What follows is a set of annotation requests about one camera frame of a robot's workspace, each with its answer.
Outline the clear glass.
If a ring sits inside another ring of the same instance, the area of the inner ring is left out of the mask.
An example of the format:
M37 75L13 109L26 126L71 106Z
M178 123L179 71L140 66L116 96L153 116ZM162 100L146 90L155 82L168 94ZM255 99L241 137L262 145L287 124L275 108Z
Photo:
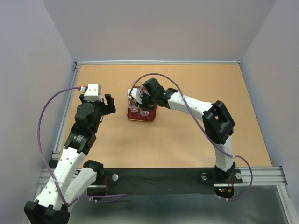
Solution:
M128 101L128 111L133 114L138 113L138 111L139 111L138 102L136 102L134 100L129 100Z
M149 111L146 111L146 110L140 110L140 115L142 116L142 117L147 117L148 115L149 115Z
M146 90L145 87L142 87L142 88L141 88L141 93L142 93L142 94L147 94L147 95L149 95L149 93L148 93L148 91Z
M131 86L132 86L133 88L137 88L137 87L139 87L139 84L138 84L137 81L133 81L132 84L131 84Z

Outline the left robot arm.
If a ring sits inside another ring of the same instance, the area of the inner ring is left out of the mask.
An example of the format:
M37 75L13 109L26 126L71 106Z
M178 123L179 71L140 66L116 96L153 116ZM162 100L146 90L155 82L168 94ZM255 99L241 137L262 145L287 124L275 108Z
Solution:
M48 169L50 178L34 201L28 201L24 212L32 224L66 224L71 207L87 187L103 181L103 164L87 161L76 178L78 166L88 155L96 140L96 132L105 115L116 112L114 98L105 94L81 94L75 122L64 144L55 170Z

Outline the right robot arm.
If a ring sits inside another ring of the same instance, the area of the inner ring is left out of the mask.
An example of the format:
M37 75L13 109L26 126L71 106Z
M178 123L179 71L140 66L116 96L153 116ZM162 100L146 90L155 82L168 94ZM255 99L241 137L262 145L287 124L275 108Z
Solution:
M152 111L155 106L166 107L203 122L204 134L215 149L215 177L220 182L231 178L235 169L232 155L235 122L223 102L204 102L185 96L177 89L164 89L155 78L146 81L142 87L135 88L131 95L143 110Z

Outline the red lacquer tray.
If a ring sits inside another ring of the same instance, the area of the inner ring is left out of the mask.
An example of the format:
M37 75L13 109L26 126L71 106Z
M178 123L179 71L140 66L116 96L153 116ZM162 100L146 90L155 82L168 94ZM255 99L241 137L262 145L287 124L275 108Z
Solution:
M155 107L153 111L149 111L149 115L147 117L142 117L140 115L140 110L141 110L141 107L139 106L138 113L133 114L128 111L127 118L131 121L143 121L143 122L153 122L156 119L157 107Z

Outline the black base mat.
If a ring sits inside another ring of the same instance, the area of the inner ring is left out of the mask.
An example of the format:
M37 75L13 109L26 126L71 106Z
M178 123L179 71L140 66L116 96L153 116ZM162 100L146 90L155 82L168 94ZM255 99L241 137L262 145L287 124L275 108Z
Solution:
M106 168L108 189L103 179L87 188L91 195L166 195L166 194L214 194L214 185L227 186L243 183L235 169L225 178L215 168Z

